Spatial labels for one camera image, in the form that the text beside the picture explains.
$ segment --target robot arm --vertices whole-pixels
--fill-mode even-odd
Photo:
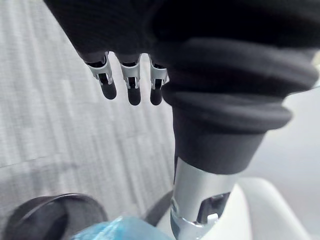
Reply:
[[[199,239],[215,224],[265,133],[291,119],[283,99],[318,79],[315,0],[44,1],[108,99],[116,97],[108,52],[133,105],[140,54],[149,54],[150,99],[157,105],[162,93],[173,112],[177,239]]]

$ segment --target gray carpet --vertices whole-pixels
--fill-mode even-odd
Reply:
[[[113,219],[143,216],[172,189],[174,136],[166,103],[150,103],[141,59],[142,102],[131,106],[120,66],[118,95],[104,98],[40,0],[0,0],[0,228],[24,201],[79,192]]]

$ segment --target black fabric covering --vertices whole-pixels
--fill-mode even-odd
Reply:
[[[168,69],[176,155],[204,171],[244,170],[290,93],[318,79],[318,0],[45,0],[78,54],[148,53]]]

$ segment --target white surface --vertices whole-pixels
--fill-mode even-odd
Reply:
[[[169,210],[157,228],[174,239]],[[201,240],[310,240],[310,237],[272,184],[249,178],[234,186],[222,217]]]
[[[291,95],[284,105],[292,121],[268,132],[243,175],[272,182],[307,231],[320,236],[320,88]]]

